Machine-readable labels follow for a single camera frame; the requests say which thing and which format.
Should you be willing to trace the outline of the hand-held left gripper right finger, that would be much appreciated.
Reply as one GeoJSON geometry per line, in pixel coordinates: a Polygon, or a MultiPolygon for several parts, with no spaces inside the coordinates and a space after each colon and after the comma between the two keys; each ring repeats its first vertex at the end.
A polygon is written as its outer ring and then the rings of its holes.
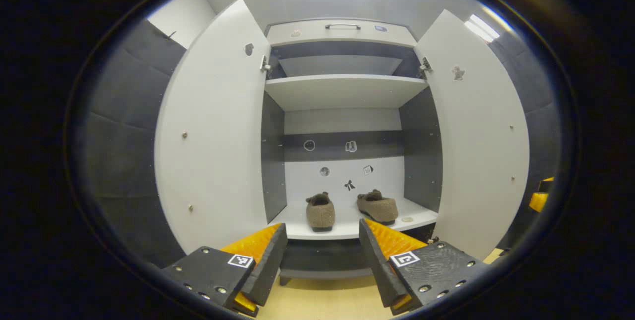
{"type": "Polygon", "coordinates": [[[359,241],[384,307],[395,316],[435,313],[474,295],[490,266],[449,242],[424,243],[359,220],[359,241]]]}

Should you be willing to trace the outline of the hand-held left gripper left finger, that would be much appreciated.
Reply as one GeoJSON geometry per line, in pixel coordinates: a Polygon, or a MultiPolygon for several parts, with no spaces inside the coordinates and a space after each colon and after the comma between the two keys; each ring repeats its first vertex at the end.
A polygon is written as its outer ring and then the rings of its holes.
{"type": "Polygon", "coordinates": [[[288,237],[277,223],[220,249],[200,246],[161,273],[205,302],[256,317],[276,281],[288,237]]]}

